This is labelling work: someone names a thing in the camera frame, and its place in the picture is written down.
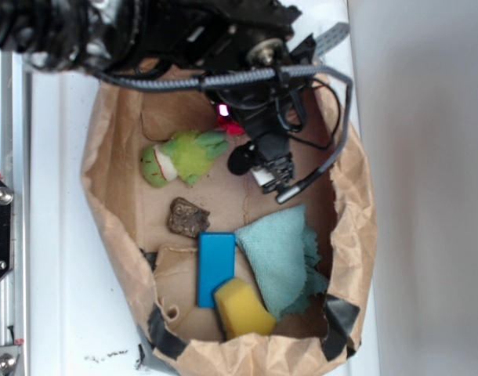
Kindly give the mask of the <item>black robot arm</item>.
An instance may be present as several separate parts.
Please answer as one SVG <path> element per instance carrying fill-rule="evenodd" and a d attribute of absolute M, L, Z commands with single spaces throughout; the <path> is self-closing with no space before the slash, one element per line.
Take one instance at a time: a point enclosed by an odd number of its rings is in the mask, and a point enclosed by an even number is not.
<path fill-rule="evenodd" d="M 230 167 L 290 168 L 284 120 L 300 108 L 288 68 L 299 10 L 278 1 L 0 1 L 0 49 L 35 69 L 81 71 L 127 89 L 196 89 L 249 136 Z"/>

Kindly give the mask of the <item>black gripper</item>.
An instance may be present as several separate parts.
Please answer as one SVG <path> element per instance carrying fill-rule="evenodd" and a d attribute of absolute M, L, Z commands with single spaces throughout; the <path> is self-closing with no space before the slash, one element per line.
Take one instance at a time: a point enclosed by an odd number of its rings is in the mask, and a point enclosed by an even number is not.
<path fill-rule="evenodd" d="M 219 74 L 205 79 L 205 92 L 228 106 L 255 146 L 257 165 L 292 154 L 289 136 L 302 130 L 300 79 Z"/>

